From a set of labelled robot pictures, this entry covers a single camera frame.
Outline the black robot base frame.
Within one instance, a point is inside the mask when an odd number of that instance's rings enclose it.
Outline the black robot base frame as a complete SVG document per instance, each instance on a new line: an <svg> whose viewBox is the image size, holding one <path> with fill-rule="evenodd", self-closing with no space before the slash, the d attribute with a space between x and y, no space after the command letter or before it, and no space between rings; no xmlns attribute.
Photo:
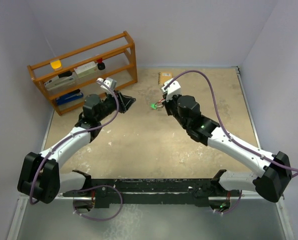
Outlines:
<svg viewBox="0 0 298 240"><path fill-rule="evenodd" d="M225 170L213 178L91 178L87 177L83 191L70 190L64 197L95 197L95 208L110 204L194 205L196 207L230 206L230 198L240 191L225 190L219 183Z"/></svg>

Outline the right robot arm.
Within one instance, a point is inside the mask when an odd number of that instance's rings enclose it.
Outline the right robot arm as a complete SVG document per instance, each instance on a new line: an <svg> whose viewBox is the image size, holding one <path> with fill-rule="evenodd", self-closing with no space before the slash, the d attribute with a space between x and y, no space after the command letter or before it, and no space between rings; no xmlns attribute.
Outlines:
<svg viewBox="0 0 298 240"><path fill-rule="evenodd" d="M217 149L245 165L250 173L227 171L211 183L217 196L231 190L258 193L265 200L280 200L292 179L287 154L276 154L257 148L231 135L221 125L202 115L200 105L190 95L162 95L162 104L169 116L173 116L187 135L197 143Z"/></svg>

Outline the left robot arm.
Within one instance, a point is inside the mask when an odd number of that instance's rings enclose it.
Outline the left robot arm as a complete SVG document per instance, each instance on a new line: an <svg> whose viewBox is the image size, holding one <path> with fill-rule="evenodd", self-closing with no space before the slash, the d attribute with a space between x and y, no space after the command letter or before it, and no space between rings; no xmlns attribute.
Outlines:
<svg viewBox="0 0 298 240"><path fill-rule="evenodd" d="M76 191L87 196L92 191L91 177L79 170L61 174L60 168L82 147L91 143L109 115L125 113L136 98L113 91L102 100L90 94L84 100L82 112L72 130L59 142L40 153L30 152L23 161L17 190L45 204L51 203L58 194Z"/></svg>

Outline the green plastic key tag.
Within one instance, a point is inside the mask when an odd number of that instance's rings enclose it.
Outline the green plastic key tag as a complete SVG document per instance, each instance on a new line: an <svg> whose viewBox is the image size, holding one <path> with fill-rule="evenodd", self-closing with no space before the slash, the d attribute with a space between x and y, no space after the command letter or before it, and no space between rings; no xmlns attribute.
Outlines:
<svg viewBox="0 0 298 240"><path fill-rule="evenodd" d="M152 109L154 109L154 110L156 110L156 109L158 108L158 106L157 106L155 103L152 103L152 104L150 105L150 107L151 107Z"/></svg>

